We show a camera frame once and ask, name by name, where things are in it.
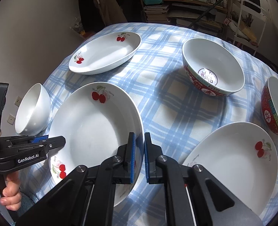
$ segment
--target red patterned bowl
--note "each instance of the red patterned bowl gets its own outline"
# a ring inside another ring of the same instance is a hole
[[[278,79],[274,76],[263,87],[261,113],[271,131],[278,135]]]
[[[192,38],[183,44],[182,55],[190,81],[205,94],[227,96],[243,88],[245,76],[241,66],[221,45]]]

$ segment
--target dinnerware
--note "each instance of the dinnerware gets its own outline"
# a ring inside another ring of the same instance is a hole
[[[182,46],[183,66],[196,88],[211,96],[227,96],[241,90],[244,72],[224,47],[204,38],[192,38]]]
[[[116,185],[114,205],[128,196],[140,174],[144,151],[141,116],[131,97],[116,85],[94,82],[77,89],[60,106],[50,128],[49,138],[66,138],[64,148],[49,159],[55,183],[78,165],[97,166],[116,155],[130,132],[136,135],[134,183]]]
[[[15,131],[20,135],[35,136],[46,129],[50,117],[49,94],[40,83],[37,83],[22,99],[15,118]]]
[[[270,76],[261,94],[261,113],[270,130],[278,135],[278,79]]]
[[[83,75],[95,75],[114,69],[128,61],[141,44],[134,32],[114,32],[98,37],[72,56],[69,69]]]
[[[183,165],[201,164],[260,215],[276,184],[278,158],[270,136],[249,122],[222,126],[204,138]]]

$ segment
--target stack of books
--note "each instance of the stack of books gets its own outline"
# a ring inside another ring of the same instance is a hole
[[[144,12],[146,13],[147,21],[149,23],[170,24],[168,10],[169,6],[167,4],[150,5],[144,7]]]

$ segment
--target tablecloth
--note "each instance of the tablecloth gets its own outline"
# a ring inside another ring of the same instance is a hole
[[[253,122],[265,129],[278,153],[278,136],[269,130],[260,114],[262,88],[269,76],[278,75],[263,62],[219,38],[172,25],[115,24],[81,46],[115,31],[132,31],[141,36],[142,44],[136,54],[120,67],[94,76],[71,72],[68,65],[72,55],[66,57],[44,83],[52,102],[52,118],[76,89],[91,82],[106,81],[120,86],[132,97],[140,111],[144,131],[151,133],[153,143],[160,145],[165,155],[179,163],[208,134],[236,121]],[[228,97],[212,97],[193,86],[182,66],[182,44],[193,37],[215,41],[235,56],[245,75],[241,91]],[[50,126],[51,122],[43,134],[49,133]],[[29,191],[38,199],[55,185],[47,161],[24,169],[21,181],[22,191]],[[261,214],[264,225],[277,211],[278,176],[272,197]],[[143,165],[134,189],[115,207],[113,225],[165,224],[163,185],[148,185]]]

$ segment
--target human hand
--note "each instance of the human hand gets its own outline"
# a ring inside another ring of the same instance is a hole
[[[20,192],[20,179],[19,172],[13,172],[6,176],[7,185],[3,189],[2,194],[4,197],[0,199],[0,203],[4,205],[8,210],[16,211],[21,207],[22,195]]]

